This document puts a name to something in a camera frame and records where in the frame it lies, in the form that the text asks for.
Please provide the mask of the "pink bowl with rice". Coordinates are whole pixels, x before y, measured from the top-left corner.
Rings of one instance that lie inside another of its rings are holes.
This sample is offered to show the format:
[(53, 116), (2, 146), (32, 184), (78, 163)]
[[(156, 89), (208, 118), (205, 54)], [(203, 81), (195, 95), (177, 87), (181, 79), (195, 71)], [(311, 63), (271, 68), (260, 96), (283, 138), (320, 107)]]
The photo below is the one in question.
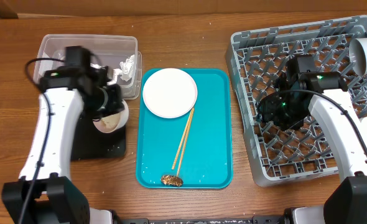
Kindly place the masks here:
[(122, 112), (101, 118), (99, 121), (94, 121), (93, 124), (96, 129), (102, 133), (109, 134), (124, 127), (129, 118), (128, 104), (124, 100), (123, 106)]

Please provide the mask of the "white napkin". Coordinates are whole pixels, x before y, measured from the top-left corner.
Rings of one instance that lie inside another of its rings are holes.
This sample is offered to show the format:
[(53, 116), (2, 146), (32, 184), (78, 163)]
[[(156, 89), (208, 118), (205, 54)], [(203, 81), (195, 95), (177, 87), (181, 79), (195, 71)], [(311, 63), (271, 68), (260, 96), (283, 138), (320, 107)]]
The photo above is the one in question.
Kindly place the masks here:
[(108, 85), (127, 85), (134, 76), (134, 62), (136, 61), (135, 55), (131, 55), (124, 62), (120, 62), (120, 68), (114, 68), (112, 79), (108, 82)]

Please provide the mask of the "brown food scrap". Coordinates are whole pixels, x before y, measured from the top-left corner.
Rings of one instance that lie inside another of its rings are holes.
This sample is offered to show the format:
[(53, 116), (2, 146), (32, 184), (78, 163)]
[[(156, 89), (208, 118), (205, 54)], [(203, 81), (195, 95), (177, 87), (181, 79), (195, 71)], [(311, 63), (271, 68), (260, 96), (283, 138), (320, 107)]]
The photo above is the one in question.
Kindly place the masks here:
[(175, 175), (163, 175), (160, 179), (160, 181), (164, 185), (170, 185), (174, 187), (181, 187), (183, 185), (183, 180), (180, 177), (177, 177)]

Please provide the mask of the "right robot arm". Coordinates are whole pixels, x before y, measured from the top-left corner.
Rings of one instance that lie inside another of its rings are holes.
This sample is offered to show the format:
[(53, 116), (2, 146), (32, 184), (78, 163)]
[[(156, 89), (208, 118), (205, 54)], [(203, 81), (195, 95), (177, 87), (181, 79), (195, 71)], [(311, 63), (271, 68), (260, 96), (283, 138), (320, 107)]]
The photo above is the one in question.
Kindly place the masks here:
[(318, 72), (311, 55), (286, 63), (277, 91), (257, 105), (257, 119), (282, 130), (302, 127), (306, 116), (320, 126), (337, 163), (340, 185), (316, 207), (289, 208), (286, 223), (367, 223), (367, 131), (338, 72)]

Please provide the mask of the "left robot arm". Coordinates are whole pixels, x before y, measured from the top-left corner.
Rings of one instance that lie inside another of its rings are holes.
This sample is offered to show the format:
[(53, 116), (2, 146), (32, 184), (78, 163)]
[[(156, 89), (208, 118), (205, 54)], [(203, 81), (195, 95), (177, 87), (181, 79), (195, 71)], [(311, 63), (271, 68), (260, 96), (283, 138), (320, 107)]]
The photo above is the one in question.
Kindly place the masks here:
[(114, 210), (91, 208), (70, 180), (70, 159), (80, 117), (90, 123), (118, 115), (119, 130), (129, 109), (120, 86), (110, 85), (107, 66), (92, 67), (94, 53), (65, 49), (62, 66), (32, 84), (39, 90), (39, 118), (19, 179), (3, 185), (1, 198), (14, 223), (120, 223)]

